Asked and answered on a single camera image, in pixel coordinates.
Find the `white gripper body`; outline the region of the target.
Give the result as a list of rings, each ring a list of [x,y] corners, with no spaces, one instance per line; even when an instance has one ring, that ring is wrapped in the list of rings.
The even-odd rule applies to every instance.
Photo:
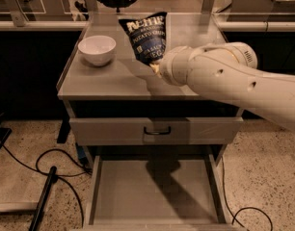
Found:
[[[160,77],[169,85],[185,86],[189,74],[194,69],[195,57],[200,53],[199,48],[178,46],[166,53],[159,65]]]

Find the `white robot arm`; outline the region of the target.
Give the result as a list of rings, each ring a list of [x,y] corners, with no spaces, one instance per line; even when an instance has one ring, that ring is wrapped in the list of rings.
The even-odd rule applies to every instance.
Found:
[[[179,46],[150,67],[170,85],[186,86],[295,132],[295,75],[258,70],[255,51],[246,43]]]

